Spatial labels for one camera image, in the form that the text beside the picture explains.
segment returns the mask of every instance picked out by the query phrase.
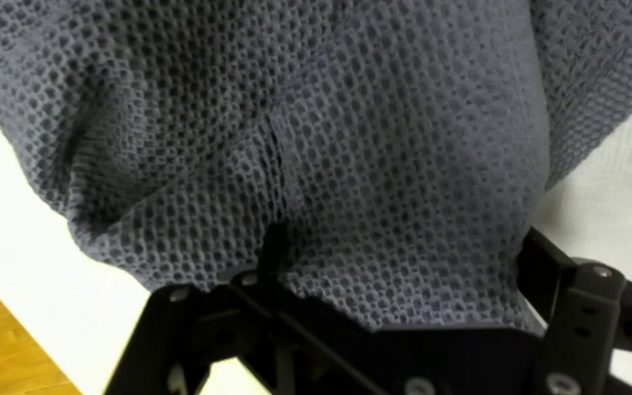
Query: gray cloth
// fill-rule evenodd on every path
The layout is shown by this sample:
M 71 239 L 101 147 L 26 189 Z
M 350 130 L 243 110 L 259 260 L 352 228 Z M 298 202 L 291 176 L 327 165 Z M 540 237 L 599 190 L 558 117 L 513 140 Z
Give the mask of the gray cloth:
M 532 328 L 529 218 L 630 111 L 632 1 L 0 0 L 25 176 L 151 290 L 285 223 L 284 284 L 369 328 Z

